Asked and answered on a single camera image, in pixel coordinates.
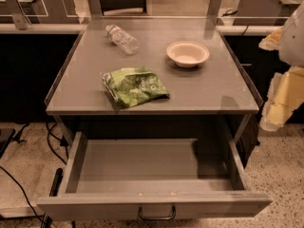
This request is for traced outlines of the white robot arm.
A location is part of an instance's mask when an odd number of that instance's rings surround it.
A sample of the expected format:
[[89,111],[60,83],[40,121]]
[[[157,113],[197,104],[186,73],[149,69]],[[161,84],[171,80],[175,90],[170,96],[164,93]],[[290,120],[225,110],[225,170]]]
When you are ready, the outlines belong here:
[[277,50],[279,59],[290,66],[287,72],[273,77],[259,122],[263,130],[277,131],[304,103],[304,2],[258,46]]

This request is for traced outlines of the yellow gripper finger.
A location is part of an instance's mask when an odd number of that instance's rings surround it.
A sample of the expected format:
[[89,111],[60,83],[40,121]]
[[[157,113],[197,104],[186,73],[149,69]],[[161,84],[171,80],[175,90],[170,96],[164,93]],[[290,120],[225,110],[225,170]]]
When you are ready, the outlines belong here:
[[264,50],[279,50],[282,28],[278,28],[263,38],[258,46]]
[[263,106],[260,127],[277,131],[304,103],[304,68],[292,66],[284,74],[275,73]]

